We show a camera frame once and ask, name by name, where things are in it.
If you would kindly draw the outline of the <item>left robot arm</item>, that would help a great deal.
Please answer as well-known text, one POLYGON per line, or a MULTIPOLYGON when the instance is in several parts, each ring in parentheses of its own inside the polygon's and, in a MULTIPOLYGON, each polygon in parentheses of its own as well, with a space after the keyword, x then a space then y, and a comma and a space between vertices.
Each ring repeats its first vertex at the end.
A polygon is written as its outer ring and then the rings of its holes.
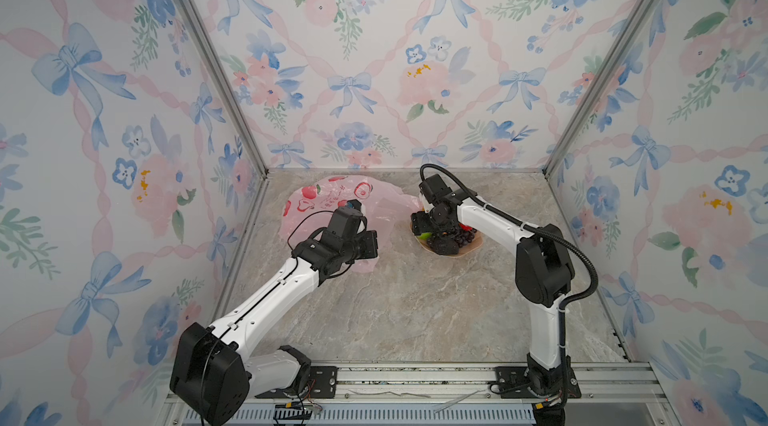
POLYGON ((378 256, 377 233, 362 203, 332 211, 329 223, 291 250, 278 272, 247 300, 208 326, 193 323, 179 338, 170 390, 204 425, 227 423, 250 397, 309 392, 311 360, 291 346, 256 356, 254 350, 299 301, 359 260, 378 256))

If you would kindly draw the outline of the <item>pink plastic bag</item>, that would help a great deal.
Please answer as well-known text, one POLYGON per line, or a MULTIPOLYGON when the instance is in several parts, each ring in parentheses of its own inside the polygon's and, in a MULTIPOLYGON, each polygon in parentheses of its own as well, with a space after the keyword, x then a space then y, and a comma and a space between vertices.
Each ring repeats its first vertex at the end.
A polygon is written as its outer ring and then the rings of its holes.
POLYGON ((410 223, 421 201, 391 183, 363 175, 331 176, 290 195, 283 208, 279 237, 295 245, 326 226, 331 214, 352 200, 363 206, 368 227, 377 232, 378 252, 392 245, 392 233, 410 223))

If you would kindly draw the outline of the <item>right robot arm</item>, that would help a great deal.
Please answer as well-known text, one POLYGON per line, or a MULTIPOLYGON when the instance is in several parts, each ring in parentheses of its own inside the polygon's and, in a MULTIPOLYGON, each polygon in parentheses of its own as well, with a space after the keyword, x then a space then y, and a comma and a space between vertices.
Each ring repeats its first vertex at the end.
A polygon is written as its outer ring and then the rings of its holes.
POLYGON ((572 382, 562 303, 575 268, 559 228, 514 219, 466 187, 449 187, 438 174, 421 173, 419 191, 423 209, 411 215, 411 229, 430 251, 458 256, 481 235, 513 254, 515 285, 528 302, 531 321, 519 384, 549 404, 566 400, 572 382))

